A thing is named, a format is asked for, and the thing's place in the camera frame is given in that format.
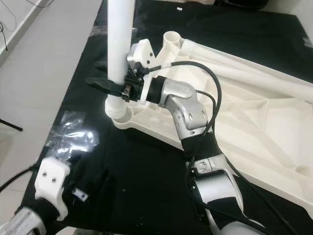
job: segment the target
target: white vertical pole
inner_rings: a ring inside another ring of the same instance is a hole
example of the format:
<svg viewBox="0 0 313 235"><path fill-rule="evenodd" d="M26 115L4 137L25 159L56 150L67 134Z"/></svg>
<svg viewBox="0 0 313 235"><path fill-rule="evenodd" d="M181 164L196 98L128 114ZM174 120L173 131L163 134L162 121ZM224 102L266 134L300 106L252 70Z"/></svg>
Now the white vertical pole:
<svg viewBox="0 0 313 235"><path fill-rule="evenodd" d="M127 73L127 54L131 47L135 0L108 0L108 79L124 84ZM108 95L106 114L119 119L126 112L122 98Z"/></svg>

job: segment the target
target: black fabric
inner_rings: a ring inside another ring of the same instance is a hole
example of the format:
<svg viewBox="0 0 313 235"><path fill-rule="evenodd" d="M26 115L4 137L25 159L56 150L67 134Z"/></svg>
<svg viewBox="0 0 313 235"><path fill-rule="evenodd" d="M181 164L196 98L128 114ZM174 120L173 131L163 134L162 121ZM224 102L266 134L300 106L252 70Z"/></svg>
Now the black fabric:
<svg viewBox="0 0 313 235"><path fill-rule="evenodd" d="M214 201L211 201L207 203L211 208L216 208L221 212L225 212L227 214L231 214L236 216L237 218L245 219L244 215L242 214L237 200L235 197L226 197L223 199L217 199ZM227 218L223 215L217 214L215 212L211 212L212 217L214 218L214 221L216 225L219 227L219 229L222 229L227 224L231 222L235 222L234 219Z"/></svg>
<svg viewBox="0 0 313 235"><path fill-rule="evenodd" d="M95 25L106 24L106 11L104 3ZM138 31L133 42L149 38L155 54L162 46L163 33L175 30L184 38L312 79L312 49L304 46L302 38L306 35L295 16L145 0L136 4L134 27ZM106 51L106 35L88 39L54 122L60 123L65 110L81 111L86 113L83 127L98 131L100 144L85 155L86 173L78 182L81 187L95 185L98 191L85 203L76 200L68 217L49 227L49 234L62 226L129 235L210 234L194 217L185 189L184 153L135 129L117 129L104 113L106 96L85 83L87 77L106 76L94 67L96 61L106 61ZM101 172L107 172L108 178L97 184ZM36 174L32 174L22 205L34 200ZM238 180L238 184L246 214L279 235L287 234L262 201L243 182ZM303 208L263 192L300 235L313 229Z"/></svg>
<svg viewBox="0 0 313 235"><path fill-rule="evenodd" d="M147 101L159 104L161 100L162 88L166 77L158 76L153 78L147 95Z"/></svg>
<svg viewBox="0 0 313 235"><path fill-rule="evenodd" d="M186 161L189 161L193 154L196 155L195 161L197 161L222 153L212 132L207 133L204 137L202 135L197 135L183 139L181 145L185 152ZM198 146L196 153L194 153L195 146Z"/></svg>

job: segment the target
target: black cable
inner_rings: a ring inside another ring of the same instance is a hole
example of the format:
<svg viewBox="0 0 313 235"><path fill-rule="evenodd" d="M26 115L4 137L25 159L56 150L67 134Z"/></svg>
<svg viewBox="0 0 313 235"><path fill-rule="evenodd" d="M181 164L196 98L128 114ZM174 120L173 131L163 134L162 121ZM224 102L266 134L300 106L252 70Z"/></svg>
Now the black cable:
<svg viewBox="0 0 313 235"><path fill-rule="evenodd" d="M249 187L260 197L263 199L263 201L266 203L266 205L269 207L269 209L273 212L274 215L285 225L287 230L293 234L296 235L297 232L296 230L291 226L291 224L282 216L282 214L276 209L276 207L258 190L258 188L250 183L237 169L236 167L230 162L228 158L226 158L226 161L230 168L240 177L245 181Z"/></svg>
<svg viewBox="0 0 313 235"><path fill-rule="evenodd" d="M21 127L19 127L19 126L16 126L16 125L13 125L13 124L11 124L11 123L5 121L5 120L2 120L1 118L0 118L0 123L4 124L4 125L6 125L6 126L9 126L9 127L13 128L13 129L15 129L15 130L23 131L23 128L21 128Z"/></svg>
<svg viewBox="0 0 313 235"><path fill-rule="evenodd" d="M9 29L6 24L4 22L2 22L2 24L4 25L4 27L6 28L6 30L8 30L9 32L14 32L16 27L17 27L17 21L16 21L16 16L14 15L14 13L11 11L11 9L5 4L5 2L3 0L0 0L0 2L4 5L4 7L8 10L8 12L11 14L11 16L13 16L14 18L14 22L15 22L15 26L14 29Z"/></svg>
<svg viewBox="0 0 313 235"><path fill-rule="evenodd" d="M54 2L54 0L51 0L50 2L48 2L46 5L44 6L39 6L39 5L36 5L35 3L33 3L32 1L30 0L26 0L26 2L29 2L30 4L34 5L35 7L37 8L46 8L46 7L49 7L51 5L51 3Z"/></svg>
<svg viewBox="0 0 313 235"><path fill-rule="evenodd" d="M198 63L198 62L194 62L194 61L177 61L177 62L172 62L171 63L171 66L179 66L179 65L192 65L192 66L196 66L204 71L206 71L213 79L215 85L216 85L216 88L217 88L217 104L216 104L216 112L213 114L211 120L209 121L209 123L207 124L206 126L206 129L207 131L211 128L212 124L214 123L215 121L215 118L220 110L220 107L221 107L221 102L222 102L222 89L221 89L221 85L220 85L220 82L217 78L217 76L215 75L215 73L209 69L207 66L201 64L201 63ZM160 70L162 69L161 66L156 66L156 67L153 67L153 68L150 68L149 69L149 72L153 72L153 71L156 71L156 70Z"/></svg>
<svg viewBox="0 0 313 235"><path fill-rule="evenodd" d="M5 50L8 51L8 46L6 44L6 38L5 38L5 34L4 34L3 30L4 30L3 24L2 24L2 22L0 22L0 32L3 34Z"/></svg>
<svg viewBox="0 0 313 235"><path fill-rule="evenodd" d="M17 178L21 177L22 175L26 174L29 171L32 171L33 169L35 169L36 164L30 166L29 168L21 171L20 173L18 173L17 175L13 176L11 179L9 179L7 182L5 182L1 187L0 187L0 193L6 188L8 187L13 181L15 181Z"/></svg>
<svg viewBox="0 0 313 235"><path fill-rule="evenodd" d="M210 95L209 93L206 93L206 92L203 92L203 91L196 90L196 92L200 93L200 94L203 94L203 95L205 95L205 96L207 96L207 97L209 97L211 99L212 104L213 104L213 107L212 107L212 116L213 116L213 114L216 113L216 101L215 101L214 97L212 95ZM212 129L214 131L214 129L215 129L215 122L212 123Z"/></svg>
<svg viewBox="0 0 313 235"><path fill-rule="evenodd" d="M228 218L231 218L231 219L234 219L236 221L239 221L243 224L246 224L252 228L255 228L261 232L263 232L264 234L267 234L267 235L273 235L273 233L271 233L268 229L264 228L263 226L257 224L257 223L254 223L248 219L243 219L243 218L240 218L240 217L237 217L235 215L231 215L231 214L228 214L228 213L225 213L225 212L222 212L222 211L219 211L217 209L214 209L212 207L210 207L208 204L204 203L201 199L197 198L191 191L191 189L189 188L189 185L188 185L188 179L189 179L189 175L190 175L190 172L191 172L191 167L193 165L193 162L195 160L195 155L196 155L196 152L198 151L199 147L202 145L202 142L204 141L204 137L205 135L208 133L209 129L211 128L211 126L214 124L215 122L215 118L220 110L220 106L221 106L221 102L222 102L222 89L221 89L221 85L220 85L220 82L217 78L217 76L215 75L215 73L210 70L207 66L203 65L203 64L200 64L200 63L197 63L197 62L193 62L193 61L179 61L179 62L173 62L171 63L172 66L179 66L179 65L192 65L192 66L196 66L196 67L199 67L201 68L202 70L206 71L209 75L211 75L212 79L214 80L214 83L216 85L216 88L217 88L217 93L218 93L218 99L217 99L217 104L216 104L216 107L215 107L215 112L213 112L212 114L212 118L211 120L207 123L206 125L206 128L205 130L203 131L202 133L202 138L201 140L198 142L198 144L196 145L194 151L193 151L193 154L192 154L192 158L188 164L188 167L187 167L187 170L186 170L186 174L185 174L185 186L187 188L187 191L189 193L189 196L191 197L191 199L193 199L193 201L195 201L198 205L201 205L203 206L204 208L206 208L207 210L209 211L212 211L212 212L215 212L219 215L222 215L222 216L225 216L225 217L228 217ZM150 68L149 69L149 72L153 72L153 71L156 71L156 70L160 70L162 69L161 66L157 66L157 67L153 67L153 68ZM212 96L209 95L208 93L205 93L205 92L201 92L201 94L204 94L204 95L207 95L209 98L211 98Z"/></svg>

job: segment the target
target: black tripod leg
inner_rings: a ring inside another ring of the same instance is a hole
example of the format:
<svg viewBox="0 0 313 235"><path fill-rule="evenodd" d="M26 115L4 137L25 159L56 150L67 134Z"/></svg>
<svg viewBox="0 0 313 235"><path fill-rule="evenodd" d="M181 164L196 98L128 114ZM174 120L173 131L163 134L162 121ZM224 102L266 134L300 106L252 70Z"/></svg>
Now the black tripod leg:
<svg viewBox="0 0 313 235"><path fill-rule="evenodd" d="M12 127L12 128L14 128L15 130L23 131L23 128L18 127L18 126L16 126L16 125L13 125L13 124L11 124L11 123L5 121L5 120L0 119L0 123L3 123L4 125L7 125L7 126L9 126L9 127Z"/></svg>

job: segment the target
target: tile floor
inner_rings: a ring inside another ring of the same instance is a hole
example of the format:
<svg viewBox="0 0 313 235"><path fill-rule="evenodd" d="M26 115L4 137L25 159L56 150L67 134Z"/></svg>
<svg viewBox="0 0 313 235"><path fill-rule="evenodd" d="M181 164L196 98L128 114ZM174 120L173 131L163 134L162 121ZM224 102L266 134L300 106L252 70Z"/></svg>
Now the tile floor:
<svg viewBox="0 0 313 235"><path fill-rule="evenodd" d="M0 185L39 156L90 34L101 0L55 1L0 67L0 117L24 128L0 141ZM20 205L30 174L0 194L0 224ZM66 228L58 235L71 235Z"/></svg>

